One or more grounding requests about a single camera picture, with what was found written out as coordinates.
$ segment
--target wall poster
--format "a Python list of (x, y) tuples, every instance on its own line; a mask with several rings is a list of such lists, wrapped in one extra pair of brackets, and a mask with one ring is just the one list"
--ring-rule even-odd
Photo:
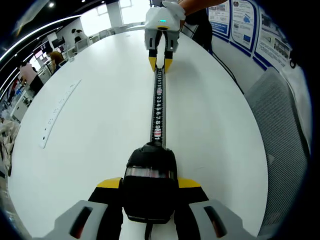
[(256, 8), (246, 0), (232, 0), (232, 39), (252, 52), (257, 20)]
[(209, 7), (209, 21), (214, 33), (230, 36), (230, 1)]
[(259, 7), (259, 35), (255, 48), (256, 57), (280, 71), (289, 60), (291, 47), (278, 25)]

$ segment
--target power strip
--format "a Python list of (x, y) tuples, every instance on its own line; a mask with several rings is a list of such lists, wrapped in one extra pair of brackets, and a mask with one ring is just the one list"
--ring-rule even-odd
[(78, 84), (81, 82), (81, 79), (74, 82), (73, 84), (71, 84), (67, 91), (65, 92), (64, 96), (59, 100), (56, 108), (53, 110), (52, 115), (50, 117), (50, 119), (48, 120), (42, 135), (41, 135), (41, 141), (40, 141), (40, 147), (42, 149), (45, 148), (46, 144), (47, 144), (47, 140), (49, 138), (51, 129), (53, 128), (57, 117), (59, 116), (59, 113), (61, 111), (61, 109), (64, 107), (65, 103), (67, 102), (68, 98), (70, 97), (70, 95), (73, 93), (73, 91), (76, 89), (76, 87), (78, 86)]

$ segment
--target yellow accent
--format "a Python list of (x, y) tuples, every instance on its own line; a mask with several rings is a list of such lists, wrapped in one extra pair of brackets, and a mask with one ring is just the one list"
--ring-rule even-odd
[(172, 59), (165, 58), (164, 59), (164, 72), (166, 73), (172, 63)]
[(152, 71), (155, 71), (155, 70), (156, 70), (157, 58), (154, 57), (154, 56), (150, 56), (150, 57), (149, 57), (149, 62), (150, 62)]
[(180, 189), (201, 187), (201, 185), (196, 181), (193, 181), (192, 179), (187, 179), (187, 178), (178, 177), (178, 183), (179, 183)]
[(157, 28), (157, 29), (159, 29), (159, 28), (164, 28), (164, 29), (167, 29), (167, 30), (170, 29), (170, 27), (168, 27), (168, 26), (156, 26), (156, 28)]
[(116, 177), (112, 179), (107, 179), (100, 182), (96, 187), (97, 188), (106, 188), (106, 189), (117, 189), (119, 188), (121, 177)]

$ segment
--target oval table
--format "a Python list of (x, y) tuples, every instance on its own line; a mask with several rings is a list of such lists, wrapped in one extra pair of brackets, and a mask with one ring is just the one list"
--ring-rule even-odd
[[(159, 66), (163, 50), (162, 39)], [(53, 109), (79, 79), (40, 148)], [(87, 200), (98, 183), (124, 175), (133, 150), (150, 139), (153, 90), (143, 30), (94, 43), (44, 85), (22, 119), (8, 179), (31, 236), (46, 235), (55, 219)], [(178, 175), (199, 182), (257, 236), (268, 172), (256, 120), (224, 68), (183, 34), (166, 74), (166, 106), (166, 147), (175, 153)], [(144, 239), (145, 226), (124, 213), (120, 239)], [(157, 239), (178, 239), (173, 221), (154, 226), (152, 240)]]

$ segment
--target window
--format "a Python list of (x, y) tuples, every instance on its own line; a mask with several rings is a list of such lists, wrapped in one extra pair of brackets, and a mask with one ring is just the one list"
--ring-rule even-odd
[(83, 31), (88, 37), (111, 28), (109, 14), (105, 4), (82, 14), (80, 21)]
[(120, 0), (123, 24), (144, 22), (150, 9), (148, 0)]
[(34, 67), (35, 70), (37, 70), (37, 71), (41, 68), (41, 66), (40, 66), (40, 64), (39, 64), (39, 62), (38, 62), (38, 60), (36, 59), (35, 56), (33, 56), (33, 57), (30, 59), (29, 63), (30, 63), (31, 66)]

